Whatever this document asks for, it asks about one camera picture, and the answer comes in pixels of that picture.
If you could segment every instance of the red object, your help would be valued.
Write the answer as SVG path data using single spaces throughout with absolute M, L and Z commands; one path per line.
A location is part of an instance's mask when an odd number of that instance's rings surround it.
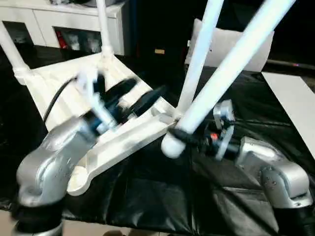
M 212 140 L 218 140 L 218 138 L 219 138 L 218 134 L 216 134 L 216 133 L 211 133 L 210 137 Z
M 63 38 L 61 32 L 60 32 L 60 31 L 56 31 L 56 35 L 57 35 L 57 39 L 58 39 L 58 42 L 59 42 L 60 47 L 63 48 L 63 49 L 68 48 L 68 45 L 67 45 L 67 43 L 65 42 L 65 40 L 64 40 L 64 38 Z

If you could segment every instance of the white board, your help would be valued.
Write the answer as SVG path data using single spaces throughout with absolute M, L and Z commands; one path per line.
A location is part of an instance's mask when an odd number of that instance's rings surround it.
M 315 157 L 315 94 L 299 76 L 262 75 Z

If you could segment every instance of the table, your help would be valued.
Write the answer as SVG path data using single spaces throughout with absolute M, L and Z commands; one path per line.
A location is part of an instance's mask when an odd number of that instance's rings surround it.
M 81 52 L 39 46 L 20 51 L 30 67 L 82 56 Z M 176 105 L 183 68 L 160 68 L 170 78 L 157 80 L 148 78 L 152 72 L 134 59 L 120 59 L 153 88 L 167 84 L 165 99 Z M 27 88 L 13 78 L 2 53 L 0 61 L 0 137 L 6 140 L 0 145 L 0 208 L 10 210 L 17 193 L 16 169 L 41 142 L 45 127 Z M 197 91 L 213 72 L 214 68 L 203 69 Z M 313 177 L 313 157 L 260 73 L 243 72 L 222 99 L 233 101 L 239 123 L 235 137 L 270 142 Z M 206 121 L 213 122 L 211 116 Z M 162 154 L 160 142 L 156 140 L 97 176 L 85 194 L 66 196 L 64 217 L 186 235 L 272 235 L 277 224 L 260 186 L 232 162 L 217 163 L 190 148 L 180 158 L 169 159 Z

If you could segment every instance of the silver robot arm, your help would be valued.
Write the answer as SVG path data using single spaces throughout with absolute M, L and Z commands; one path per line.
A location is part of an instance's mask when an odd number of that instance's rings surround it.
M 215 160 L 233 160 L 263 188 L 273 207 L 279 233 L 285 236 L 315 236 L 313 198 L 306 171 L 289 161 L 279 150 L 267 142 L 243 137 L 233 140 L 234 115 L 230 100 L 218 103 L 213 109 L 216 129 L 207 130 L 205 137 L 190 135 L 176 128 L 169 132 L 180 141 L 197 146 Z
M 244 137 L 235 164 L 261 184 L 272 207 L 301 208 L 313 204 L 307 173 L 272 145 Z
M 91 83 L 87 82 L 89 86 L 82 86 L 90 88 L 92 109 L 51 130 L 42 144 L 20 164 L 18 207 L 12 211 L 18 221 L 14 236 L 61 236 L 63 199 L 79 160 L 101 134 L 126 122 L 131 114 L 140 116 L 165 92 L 164 87 L 157 88 L 143 94 L 129 108 L 122 108 L 119 100 L 136 85 L 136 79 L 121 81 L 105 92 L 104 78 L 97 74 L 96 77 L 97 80 L 92 76 Z

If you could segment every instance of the white pole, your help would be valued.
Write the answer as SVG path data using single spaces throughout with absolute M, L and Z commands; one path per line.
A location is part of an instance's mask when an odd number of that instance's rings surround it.
M 217 25 L 223 1 L 224 0 L 208 0 L 175 116 L 184 114 L 192 103 L 203 64 L 209 52 L 212 33 Z
M 25 85 L 23 77 L 30 74 L 31 70 L 28 67 L 28 65 L 26 65 L 25 62 L 23 61 L 19 51 L 15 47 L 8 31 L 6 30 L 1 20 L 0 20 L 0 45 L 13 67 L 14 76 L 21 84 Z
M 266 0 L 262 4 L 242 37 L 178 122 L 177 128 L 188 133 L 196 130 L 294 2 L 295 0 Z M 177 158 L 185 149 L 185 144 L 167 133 L 161 148 L 168 157 Z
M 102 39 L 102 54 L 104 57 L 107 57 L 113 55 L 114 52 L 109 41 L 105 0 L 96 0 L 96 4 L 98 10 L 100 35 Z

